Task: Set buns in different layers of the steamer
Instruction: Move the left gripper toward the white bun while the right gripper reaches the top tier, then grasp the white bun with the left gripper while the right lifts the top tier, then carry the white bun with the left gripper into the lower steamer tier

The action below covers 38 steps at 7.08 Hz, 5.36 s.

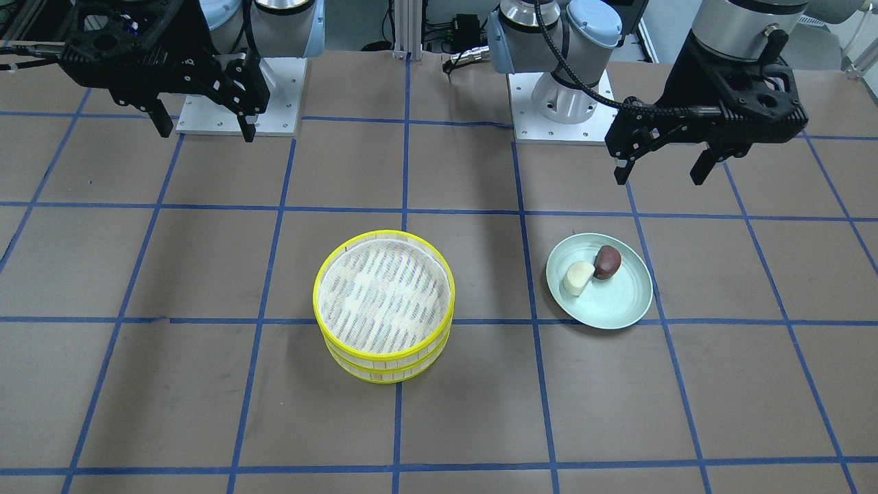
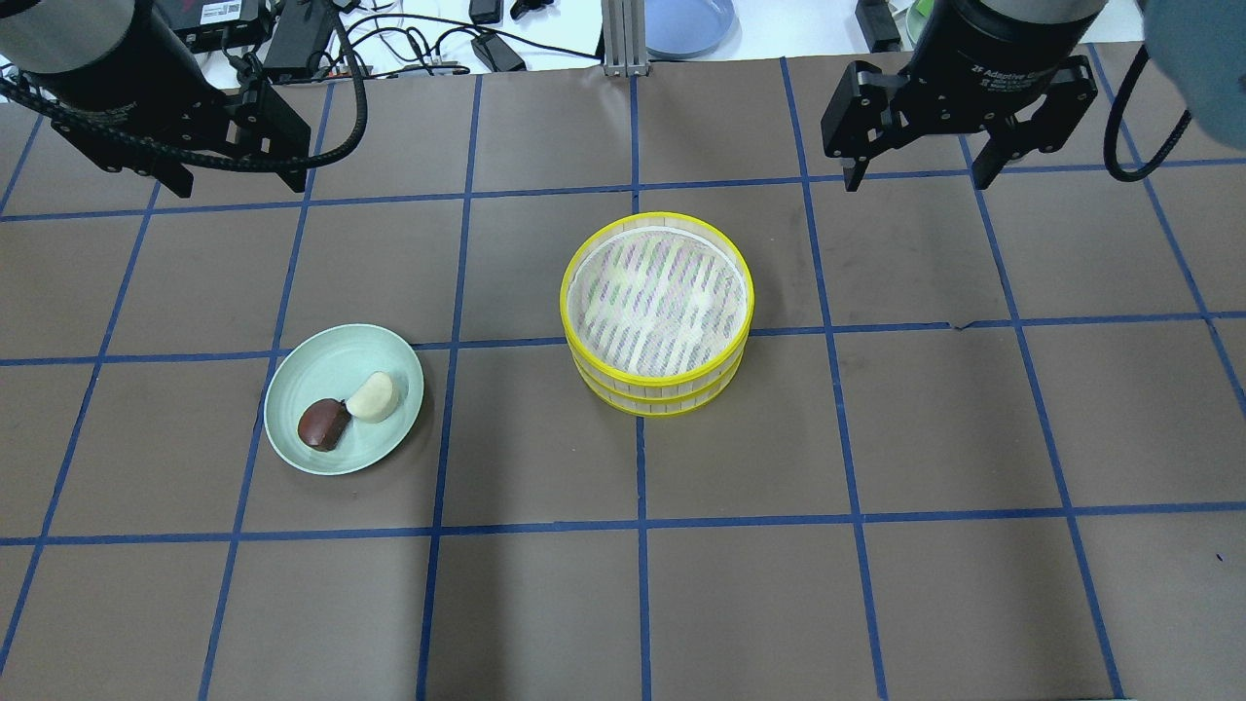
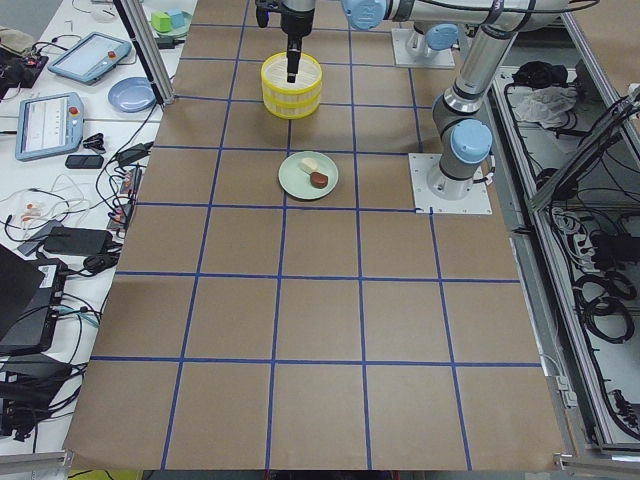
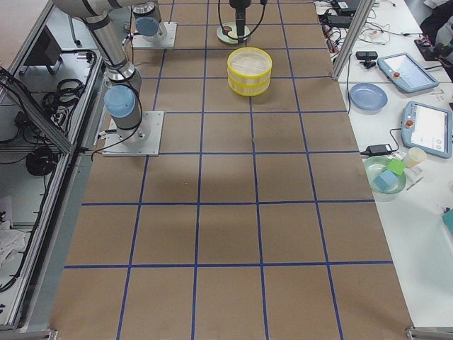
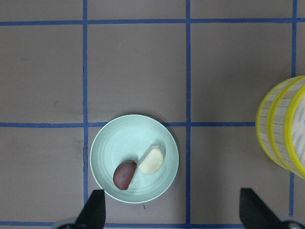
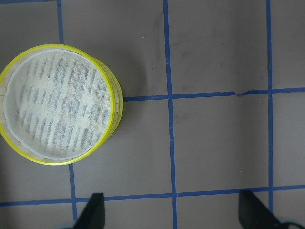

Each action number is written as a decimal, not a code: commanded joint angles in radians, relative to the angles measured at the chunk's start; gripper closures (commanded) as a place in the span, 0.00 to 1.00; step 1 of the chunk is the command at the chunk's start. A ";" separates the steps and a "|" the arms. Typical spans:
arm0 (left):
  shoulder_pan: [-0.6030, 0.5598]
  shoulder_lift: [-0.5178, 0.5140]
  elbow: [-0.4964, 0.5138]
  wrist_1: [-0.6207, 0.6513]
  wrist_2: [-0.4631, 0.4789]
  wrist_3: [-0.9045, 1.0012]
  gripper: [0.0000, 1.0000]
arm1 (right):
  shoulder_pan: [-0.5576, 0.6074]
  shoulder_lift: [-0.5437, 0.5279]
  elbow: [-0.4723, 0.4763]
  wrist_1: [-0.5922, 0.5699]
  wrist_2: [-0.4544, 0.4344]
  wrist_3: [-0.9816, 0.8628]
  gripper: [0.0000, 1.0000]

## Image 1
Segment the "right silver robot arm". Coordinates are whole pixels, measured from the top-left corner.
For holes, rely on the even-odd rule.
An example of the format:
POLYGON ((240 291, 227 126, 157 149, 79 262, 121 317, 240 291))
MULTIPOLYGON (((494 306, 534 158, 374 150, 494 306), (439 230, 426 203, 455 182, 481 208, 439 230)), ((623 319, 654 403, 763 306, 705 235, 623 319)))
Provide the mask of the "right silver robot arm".
POLYGON ((79 1, 58 54, 159 135, 294 137, 305 69, 325 47, 322 1, 79 1))

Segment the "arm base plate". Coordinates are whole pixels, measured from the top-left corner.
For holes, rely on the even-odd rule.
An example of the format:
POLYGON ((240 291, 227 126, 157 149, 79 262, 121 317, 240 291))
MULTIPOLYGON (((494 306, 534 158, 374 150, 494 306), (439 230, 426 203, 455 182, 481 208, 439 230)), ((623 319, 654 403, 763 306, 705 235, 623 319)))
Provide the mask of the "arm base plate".
POLYGON ((507 76, 515 141, 548 145, 603 145, 617 110, 549 73, 507 76))
MULTIPOLYGON (((297 137, 307 58, 264 58, 261 70, 270 90, 264 113, 254 121, 257 137, 297 137)), ((186 97, 176 131, 179 134, 241 137, 236 116, 205 96, 186 97)))

